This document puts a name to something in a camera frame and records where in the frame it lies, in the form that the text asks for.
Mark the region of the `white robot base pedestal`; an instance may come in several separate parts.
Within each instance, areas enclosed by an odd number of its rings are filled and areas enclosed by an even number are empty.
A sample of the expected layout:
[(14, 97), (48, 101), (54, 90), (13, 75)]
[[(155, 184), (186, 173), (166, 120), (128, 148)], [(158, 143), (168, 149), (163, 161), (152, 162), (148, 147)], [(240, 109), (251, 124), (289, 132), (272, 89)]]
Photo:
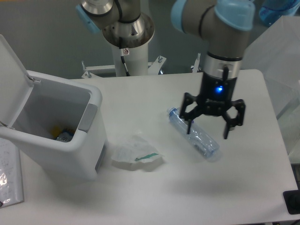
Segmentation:
[(145, 13), (141, 13), (134, 22), (115, 22), (102, 30), (104, 38), (111, 45), (117, 75), (124, 73), (120, 68), (121, 62), (128, 65), (132, 74), (136, 67), (142, 67), (142, 71), (146, 72), (148, 44), (154, 32), (154, 23)]

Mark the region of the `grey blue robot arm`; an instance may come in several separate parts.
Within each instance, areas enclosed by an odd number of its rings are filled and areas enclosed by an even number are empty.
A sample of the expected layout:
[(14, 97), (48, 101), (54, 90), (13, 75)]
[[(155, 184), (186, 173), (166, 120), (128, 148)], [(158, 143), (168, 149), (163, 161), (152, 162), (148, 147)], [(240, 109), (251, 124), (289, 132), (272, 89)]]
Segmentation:
[[(138, 0), (82, 0), (76, 11), (92, 32), (102, 32), (116, 50), (114, 64), (119, 75), (130, 76), (146, 62), (130, 59), (135, 49), (147, 46), (154, 35), (152, 20), (141, 12)], [(223, 117), (224, 137), (242, 126), (246, 105), (232, 100), (244, 51), (253, 27), (255, 6), (248, 0), (178, 0), (171, 10), (173, 26), (209, 43), (200, 92), (185, 93), (180, 118), (188, 124), (201, 116)]]

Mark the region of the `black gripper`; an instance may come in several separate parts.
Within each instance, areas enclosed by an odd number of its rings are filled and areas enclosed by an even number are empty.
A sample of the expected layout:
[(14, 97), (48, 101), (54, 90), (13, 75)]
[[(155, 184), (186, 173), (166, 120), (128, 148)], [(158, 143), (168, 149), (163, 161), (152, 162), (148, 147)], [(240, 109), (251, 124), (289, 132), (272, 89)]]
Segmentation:
[[(190, 134), (192, 121), (202, 114), (210, 116), (222, 116), (225, 120), (223, 138), (227, 139), (229, 131), (236, 126), (242, 126), (246, 105), (243, 99), (232, 101), (233, 91), (237, 77), (223, 81), (221, 78), (213, 77), (203, 73), (199, 96), (184, 93), (180, 118), (187, 122), (187, 134)], [(187, 107), (196, 103), (196, 106), (187, 111)], [(228, 110), (234, 107), (237, 111), (236, 117), (231, 118)]]

